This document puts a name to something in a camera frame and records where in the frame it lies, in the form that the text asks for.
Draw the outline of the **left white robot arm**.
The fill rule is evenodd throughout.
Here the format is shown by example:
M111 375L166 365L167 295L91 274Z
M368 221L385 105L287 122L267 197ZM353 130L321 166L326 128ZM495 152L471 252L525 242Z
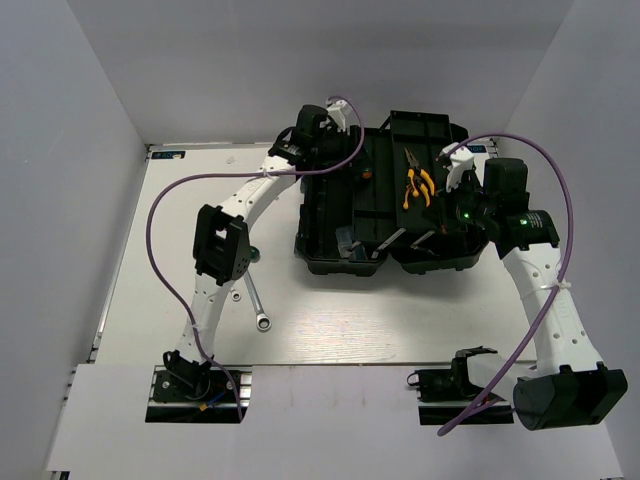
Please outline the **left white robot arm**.
M283 130L242 186L216 206L197 214L192 257L195 288L180 298L186 325L173 350L163 355L165 369L188 398L200 399L211 387L212 368L220 365L213 344L226 299L250 263L249 234L259 217L302 176L332 173L362 150L364 127L349 133L346 118L356 110L344 97L323 106L305 105L296 123Z

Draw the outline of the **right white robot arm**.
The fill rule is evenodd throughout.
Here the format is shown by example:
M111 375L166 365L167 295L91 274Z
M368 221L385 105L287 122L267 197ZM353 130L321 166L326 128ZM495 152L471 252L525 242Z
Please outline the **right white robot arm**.
M471 188L472 157L452 159L445 191L461 222L494 243L522 302L529 329L508 359L490 348L460 350L453 390L474 398L438 431L444 436L487 408L509 402L530 431L601 423L628 389L624 372L609 369L589 339L565 280L569 251L559 247L550 215L529 207L528 170L520 159L491 158L484 183Z

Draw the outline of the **black plastic toolbox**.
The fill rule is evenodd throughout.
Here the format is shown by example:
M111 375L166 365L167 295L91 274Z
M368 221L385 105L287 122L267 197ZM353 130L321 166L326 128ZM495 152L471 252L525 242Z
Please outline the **black plastic toolbox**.
M350 165L301 182L294 252L315 275L372 276L387 258L410 274L473 267L488 244L482 230L441 232L447 171L440 151L467 139L446 114L393 110L379 128L364 128L364 144ZM422 197L402 208L408 148L435 182L429 208ZM360 178L370 169L369 180Z

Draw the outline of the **yellow needle-nose pliers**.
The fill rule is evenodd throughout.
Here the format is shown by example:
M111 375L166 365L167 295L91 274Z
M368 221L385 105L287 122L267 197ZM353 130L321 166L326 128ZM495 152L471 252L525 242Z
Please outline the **yellow needle-nose pliers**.
M409 210L410 200L412 198L422 197L424 205L429 208L432 203L432 197L435 195L435 184L431 180L426 180L423 177L417 177L408 179L404 199L402 202L402 208L405 211Z
M404 154L408 164L406 184L408 179L413 179L417 177L423 177L426 180L431 180L435 184L430 174L421 167L417 158L408 148L404 148Z

